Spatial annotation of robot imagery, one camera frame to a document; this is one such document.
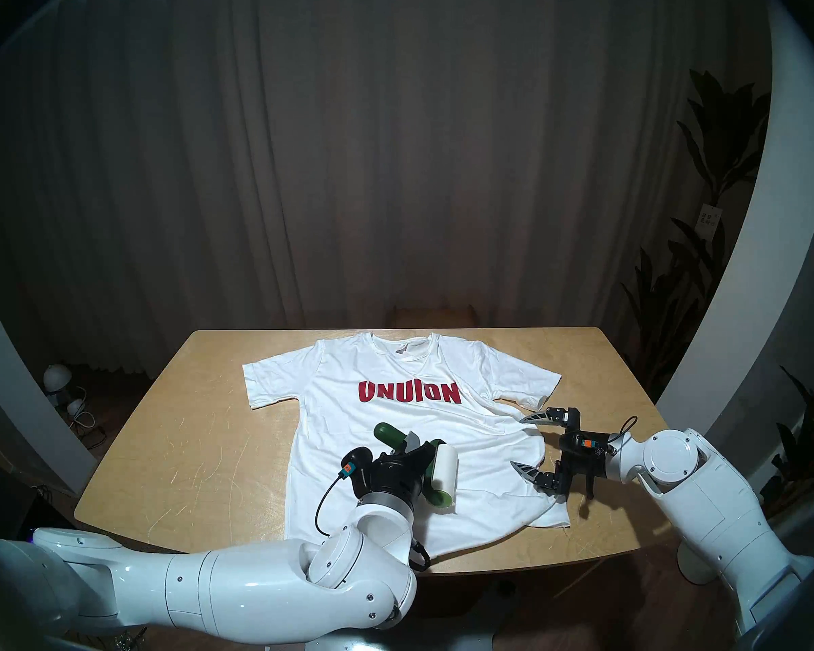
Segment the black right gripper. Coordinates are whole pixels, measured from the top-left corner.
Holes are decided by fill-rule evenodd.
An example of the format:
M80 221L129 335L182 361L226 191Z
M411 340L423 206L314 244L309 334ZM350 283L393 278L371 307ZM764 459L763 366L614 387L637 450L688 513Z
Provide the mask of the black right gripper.
M586 498L595 497L595 478L606 478L606 458L612 434L584 431L581 414L576 408L549 407L544 411L524 416L520 423L531 425L554 425L564 428L559 438L561 457L556 461L555 471L541 471L532 465L511 461L516 472L539 490L546 490L557 497L567 498L574 478L585 477Z

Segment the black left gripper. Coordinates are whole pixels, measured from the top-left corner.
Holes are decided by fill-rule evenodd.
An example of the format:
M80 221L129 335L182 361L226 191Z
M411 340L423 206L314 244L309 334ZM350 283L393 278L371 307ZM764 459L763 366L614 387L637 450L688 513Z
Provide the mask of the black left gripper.
M384 493L405 504L415 504L421 493L430 490L435 450L417 450L422 442L409 431L402 452L381 454L363 466L363 497Z

